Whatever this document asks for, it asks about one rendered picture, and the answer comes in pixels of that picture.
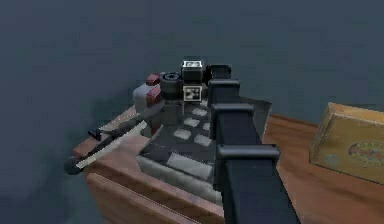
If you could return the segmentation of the grey alarm clock red bells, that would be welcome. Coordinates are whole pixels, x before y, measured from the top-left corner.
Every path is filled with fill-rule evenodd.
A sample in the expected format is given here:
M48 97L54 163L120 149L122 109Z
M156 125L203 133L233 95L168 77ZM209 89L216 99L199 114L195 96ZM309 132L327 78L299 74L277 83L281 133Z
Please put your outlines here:
M160 88L160 74L151 73L144 84L133 91L133 100L137 113L150 110L151 115L145 119L147 127L143 130L143 135L152 137L161 126L161 116L159 104L162 102Z

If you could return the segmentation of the brown wooden chest of drawers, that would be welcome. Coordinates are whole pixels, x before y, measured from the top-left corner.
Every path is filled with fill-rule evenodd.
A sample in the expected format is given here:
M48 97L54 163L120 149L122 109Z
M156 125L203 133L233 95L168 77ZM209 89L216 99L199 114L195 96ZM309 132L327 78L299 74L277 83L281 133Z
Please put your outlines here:
M301 224L384 224L384 186L308 162L313 123L269 117L264 141L281 147L278 171ZM84 169L102 224L224 224L220 206L141 172L146 137L126 135Z

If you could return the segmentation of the yellow cardboard box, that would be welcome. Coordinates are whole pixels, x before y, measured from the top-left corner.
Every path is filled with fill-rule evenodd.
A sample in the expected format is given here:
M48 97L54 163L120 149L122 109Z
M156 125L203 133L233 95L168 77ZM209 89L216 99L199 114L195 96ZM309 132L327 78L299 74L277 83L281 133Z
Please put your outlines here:
M384 112L329 102L309 162L384 185Z

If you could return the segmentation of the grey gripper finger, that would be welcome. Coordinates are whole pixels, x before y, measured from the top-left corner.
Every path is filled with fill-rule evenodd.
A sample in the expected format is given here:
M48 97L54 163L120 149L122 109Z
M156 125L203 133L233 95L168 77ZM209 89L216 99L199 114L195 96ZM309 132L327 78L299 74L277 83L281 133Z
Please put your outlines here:
M69 175L78 175L86 167L96 162L107 153L113 151L123 137L139 135L146 126L147 124L142 121L131 131L117 139L112 139L111 137L106 137L103 135L101 140L97 140L97 144L94 146L94 148L87 152L85 155L69 157L64 163L64 171Z
M147 131L144 132L146 137L152 137L156 134L161 126L162 113L143 113L131 115L128 120L120 122L116 128L111 130L104 129L91 129L88 131L88 135L95 140L101 140L102 136L111 137L117 139L124 134L131 131L134 127L139 125L142 121L147 124Z

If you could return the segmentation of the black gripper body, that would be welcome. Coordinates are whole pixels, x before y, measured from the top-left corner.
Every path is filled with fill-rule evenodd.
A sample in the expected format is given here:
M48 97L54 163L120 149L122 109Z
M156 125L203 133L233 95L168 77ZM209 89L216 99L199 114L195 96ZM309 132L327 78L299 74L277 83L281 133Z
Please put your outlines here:
M183 114L182 103L183 80L177 72L163 72L160 74L161 96L164 100L163 123L176 126Z

